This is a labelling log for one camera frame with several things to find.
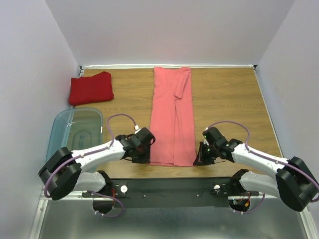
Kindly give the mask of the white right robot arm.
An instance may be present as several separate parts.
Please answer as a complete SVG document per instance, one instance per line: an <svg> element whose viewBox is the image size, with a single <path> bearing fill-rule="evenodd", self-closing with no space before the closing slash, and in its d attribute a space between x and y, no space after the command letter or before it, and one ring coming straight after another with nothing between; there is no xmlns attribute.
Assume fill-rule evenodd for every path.
<svg viewBox="0 0 319 239"><path fill-rule="evenodd" d="M261 172L237 171L225 187L215 189L216 195L221 195L223 189L229 196L259 192L277 197L290 209L301 212L319 194L319 184L302 159L272 156L240 140L227 140L216 127L206 128L202 135L204 141L200 143L194 166L214 164L220 158Z"/></svg>

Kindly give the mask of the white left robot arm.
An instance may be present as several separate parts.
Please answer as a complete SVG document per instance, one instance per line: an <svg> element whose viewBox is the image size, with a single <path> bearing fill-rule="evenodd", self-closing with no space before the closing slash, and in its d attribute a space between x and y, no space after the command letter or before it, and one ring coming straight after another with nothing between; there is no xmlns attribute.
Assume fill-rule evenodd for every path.
<svg viewBox="0 0 319 239"><path fill-rule="evenodd" d="M102 173L91 170L101 164L130 157L135 163L149 163L155 136L145 127L130 135L118 135L111 141L83 150L58 149L38 175L44 184L44 195L60 200L73 191L94 191L104 197L111 185Z"/></svg>

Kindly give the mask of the pink t shirt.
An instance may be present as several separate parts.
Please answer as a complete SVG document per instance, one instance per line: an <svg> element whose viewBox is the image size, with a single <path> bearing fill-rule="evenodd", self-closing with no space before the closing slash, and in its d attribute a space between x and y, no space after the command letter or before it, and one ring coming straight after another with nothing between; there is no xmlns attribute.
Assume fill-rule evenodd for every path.
<svg viewBox="0 0 319 239"><path fill-rule="evenodd" d="M191 69L154 68L152 165L192 167L196 158Z"/></svg>

